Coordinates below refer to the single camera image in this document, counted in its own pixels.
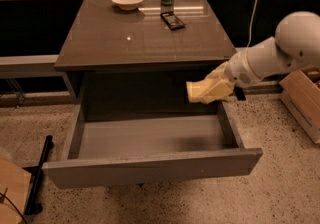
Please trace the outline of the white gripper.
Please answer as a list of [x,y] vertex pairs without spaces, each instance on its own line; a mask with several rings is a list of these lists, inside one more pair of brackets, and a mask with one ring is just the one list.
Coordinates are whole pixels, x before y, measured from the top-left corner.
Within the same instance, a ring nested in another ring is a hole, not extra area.
[[262,60],[262,56],[252,50],[237,52],[206,76],[200,101],[209,104],[225,100],[233,92],[234,84],[236,87],[248,88],[261,82],[263,76],[258,68]]

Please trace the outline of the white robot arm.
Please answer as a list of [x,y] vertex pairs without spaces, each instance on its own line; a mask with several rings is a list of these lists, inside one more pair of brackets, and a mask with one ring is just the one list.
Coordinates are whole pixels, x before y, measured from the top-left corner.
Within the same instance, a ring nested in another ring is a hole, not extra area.
[[279,22],[274,37],[235,53],[219,72],[220,79],[201,94],[200,102],[226,99],[235,87],[248,88],[308,65],[320,66],[320,16],[294,12]]

